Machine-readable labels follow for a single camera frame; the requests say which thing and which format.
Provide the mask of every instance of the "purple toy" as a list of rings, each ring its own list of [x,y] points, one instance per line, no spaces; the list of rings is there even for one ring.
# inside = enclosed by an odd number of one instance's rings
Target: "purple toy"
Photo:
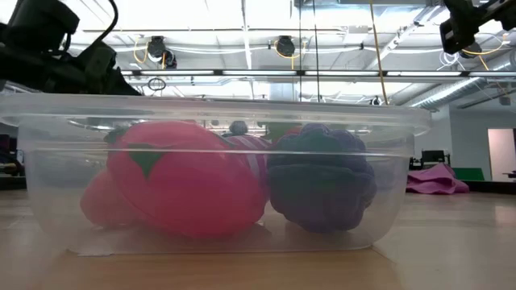
[[[377,190],[365,157],[349,154],[365,152],[360,139],[345,130],[309,124],[298,135],[281,138],[272,150],[313,152],[269,156],[275,210],[310,232],[352,230],[360,224]]]

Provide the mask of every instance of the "pink fabric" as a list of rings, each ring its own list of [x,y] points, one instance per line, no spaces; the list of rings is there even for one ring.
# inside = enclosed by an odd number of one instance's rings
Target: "pink fabric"
[[[446,164],[437,164],[433,168],[409,172],[406,191],[424,194],[469,193],[469,187],[457,180],[453,170]]]

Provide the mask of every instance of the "table surface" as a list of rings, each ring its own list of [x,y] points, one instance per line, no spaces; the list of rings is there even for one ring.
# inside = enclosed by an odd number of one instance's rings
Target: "table surface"
[[[516,196],[407,194],[359,251],[77,257],[51,244],[25,192],[0,192],[2,289],[515,289]]]

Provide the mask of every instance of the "clear plastic container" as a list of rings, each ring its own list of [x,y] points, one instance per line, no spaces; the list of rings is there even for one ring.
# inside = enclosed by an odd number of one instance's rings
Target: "clear plastic container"
[[[41,227],[81,255],[368,247],[431,122],[404,107],[57,94],[4,96],[0,118],[19,125]]]

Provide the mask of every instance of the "pink toy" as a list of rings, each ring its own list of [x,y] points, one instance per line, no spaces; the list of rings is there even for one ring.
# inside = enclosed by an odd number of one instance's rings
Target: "pink toy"
[[[210,238],[252,226],[267,194],[236,145],[188,122],[145,122],[111,140],[107,167],[141,220],[174,234]]]
[[[130,225],[138,220],[107,170],[89,183],[81,199],[81,209],[90,222],[104,227]]]

